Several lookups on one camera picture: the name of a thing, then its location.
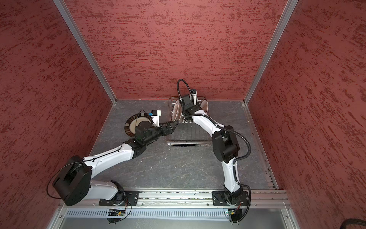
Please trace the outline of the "dark checkered rim plate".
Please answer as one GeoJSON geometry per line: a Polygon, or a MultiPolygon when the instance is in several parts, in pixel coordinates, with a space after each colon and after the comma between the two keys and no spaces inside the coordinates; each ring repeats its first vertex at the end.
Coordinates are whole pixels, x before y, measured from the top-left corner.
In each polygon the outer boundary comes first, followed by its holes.
{"type": "Polygon", "coordinates": [[[131,116],[124,125],[125,133],[130,136],[135,136],[135,128],[143,121],[148,121],[152,123],[152,118],[147,113],[138,113],[131,116]]]}

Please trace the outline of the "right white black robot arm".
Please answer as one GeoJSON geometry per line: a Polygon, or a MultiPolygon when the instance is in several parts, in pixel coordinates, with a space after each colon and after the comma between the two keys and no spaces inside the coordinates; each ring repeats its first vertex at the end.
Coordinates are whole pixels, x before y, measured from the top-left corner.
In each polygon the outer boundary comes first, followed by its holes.
{"type": "Polygon", "coordinates": [[[224,200],[231,206],[245,195],[244,184],[237,177],[237,162],[251,155],[249,141],[232,126],[224,126],[212,119],[192,95],[179,99],[184,120],[199,125],[212,137],[213,152],[222,163],[224,172],[224,200]]]}

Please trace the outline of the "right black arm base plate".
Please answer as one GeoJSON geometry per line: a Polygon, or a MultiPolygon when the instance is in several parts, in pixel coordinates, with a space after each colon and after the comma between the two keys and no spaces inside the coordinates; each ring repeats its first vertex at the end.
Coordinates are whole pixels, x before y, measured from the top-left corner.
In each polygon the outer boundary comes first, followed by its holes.
{"type": "Polygon", "coordinates": [[[236,192],[213,191],[212,199],[214,206],[248,206],[249,193],[247,191],[242,191],[241,189],[236,192]]]}

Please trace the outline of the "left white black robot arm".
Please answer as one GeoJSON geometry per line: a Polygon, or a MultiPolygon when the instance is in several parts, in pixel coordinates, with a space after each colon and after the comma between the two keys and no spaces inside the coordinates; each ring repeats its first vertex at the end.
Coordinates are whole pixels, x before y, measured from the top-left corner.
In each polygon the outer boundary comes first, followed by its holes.
{"type": "Polygon", "coordinates": [[[97,181],[95,176],[140,156],[159,137],[172,134],[178,124],[178,121],[170,121],[155,127],[150,122],[143,121],[135,128],[135,136],[122,142],[119,147],[85,158],[71,157],[60,169],[52,186],[66,206],[73,206],[87,199],[105,200],[114,206],[123,205],[126,203],[124,188],[114,180],[97,181]]]}

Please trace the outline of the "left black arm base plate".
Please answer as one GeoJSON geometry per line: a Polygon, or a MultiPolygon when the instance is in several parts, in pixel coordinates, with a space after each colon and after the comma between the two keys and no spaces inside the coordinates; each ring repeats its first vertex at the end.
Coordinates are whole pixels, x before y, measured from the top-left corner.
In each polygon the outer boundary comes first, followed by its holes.
{"type": "Polygon", "coordinates": [[[113,197],[111,200],[100,199],[99,206],[136,206],[139,198],[139,191],[125,191],[117,193],[117,197],[113,197]]]}

